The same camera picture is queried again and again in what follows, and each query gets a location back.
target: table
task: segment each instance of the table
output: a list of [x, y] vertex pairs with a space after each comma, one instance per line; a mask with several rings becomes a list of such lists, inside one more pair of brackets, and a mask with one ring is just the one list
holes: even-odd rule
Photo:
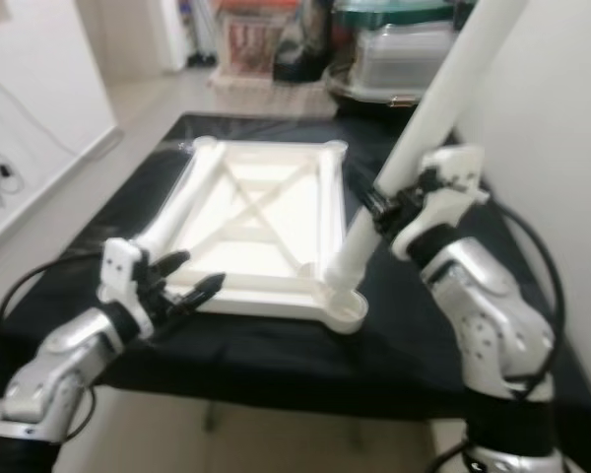
[[[349, 144], [351, 169], [374, 178], [399, 133], [398, 123], [349, 116], [277, 121], [185, 115], [156, 150], [68, 246], [65, 254], [131, 237], [155, 216], [189, 155], [183, 144], [219, 139]], [[345, 184], [347, 222], [359, 202]], [[475, 208], [461, 231], [479, 239], [515, 276], [524, 298], [548, 313], [539, 285], [496, 209]], [[99, 268], [79, 263], [47, 272], [13, 310], [0, 333], [0, 395], [43, 337], [96, 305]], [[410, 263], [379, 247], [361, 293], [369, 313], [360, 332], [335, 334], [317, 322], [199, 314], [157, 345], [140, 345], [100, 382], [250, 406], [402, 420], [459, 418], [463, 385], [453, 332]], [[558, 357], [557, 423], [563, 450], [591, 471], [591, 391], [570, 349]]]

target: plastic storage box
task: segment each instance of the plastic storage box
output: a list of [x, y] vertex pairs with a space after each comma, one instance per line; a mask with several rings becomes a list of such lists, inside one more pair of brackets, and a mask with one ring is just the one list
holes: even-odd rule
[[419, 98], [453, 45], [448, 22], [386, 26], [359, 35], [349, 83], [356, 90], [390, 90]]
[[452, 21], [456, 3], [453, 0], [335, 0], [333, 10], [338, 25], [378, 30], [385, 25]]

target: white pipe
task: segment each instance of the white pipe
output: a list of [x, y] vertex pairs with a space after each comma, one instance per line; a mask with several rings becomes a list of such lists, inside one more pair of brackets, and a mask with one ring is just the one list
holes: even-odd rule
[[322, 272], [333, 257], [337, 246], [335, 245], [335, 225], [333, 212], [335, 207], [336, 186], [335, 180], [342, 159], [346, 155], [348, 145], [343, 141], [329, 141], [324, 145], [326, 150], [320, 157], [318, 165], [318, 248], [316, 276], [321, 279]]
[[176, 186], [173, 189], [156, 218], [134, 238], [138, 246], [149, 252], [150, 261], [163, 255], [173, 234], [186, 220], [197, 195], [211, 180], [226, 151], [226, 145], [212, 137], [197, 138], [193, 147], [195, 165], [188, 179], [177, 184], [179, 188]]
[[[378, 175], [376, 183], [384, 193], [391, 196], [416, 181], [420, 158], [449, 135], [526, 5], [527, 0], [478, 3]], [[325, 271], [326, 283], [354, 289], [379, 240], [370, 215], [361, 208]]]

